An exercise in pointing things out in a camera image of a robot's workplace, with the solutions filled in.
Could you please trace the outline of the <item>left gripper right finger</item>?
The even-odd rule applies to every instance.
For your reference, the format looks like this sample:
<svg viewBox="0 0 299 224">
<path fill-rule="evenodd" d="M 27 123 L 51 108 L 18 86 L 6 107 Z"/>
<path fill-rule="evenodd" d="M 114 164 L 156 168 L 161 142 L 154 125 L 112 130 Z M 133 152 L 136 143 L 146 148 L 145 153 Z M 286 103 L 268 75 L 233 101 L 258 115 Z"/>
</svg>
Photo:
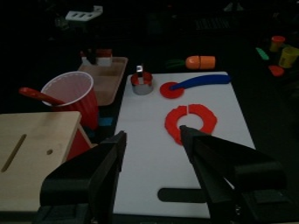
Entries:
<svg viewBox="0 0 299 224">
<path fill-rule="evenodd" d="M 299 222 L 299 203 L 288 194 L 278 162 L 260 151 L 193 128 L 181 126 L 180 132 L 210 224 Z"/>
</svg>

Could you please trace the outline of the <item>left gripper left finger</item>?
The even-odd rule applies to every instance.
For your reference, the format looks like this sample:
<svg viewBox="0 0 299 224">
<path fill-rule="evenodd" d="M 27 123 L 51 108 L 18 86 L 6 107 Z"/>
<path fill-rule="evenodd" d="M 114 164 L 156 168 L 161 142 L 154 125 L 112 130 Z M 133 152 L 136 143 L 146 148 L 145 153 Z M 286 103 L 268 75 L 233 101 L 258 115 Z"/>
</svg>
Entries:
<svg viewBox="0 0 299 224">
<path fill-rule="evenodd" d="M 112 224 L 125 148 L 126 133 L 120 131 L 46 176 L 39 192 L 39 224 Z"/>
</svg>

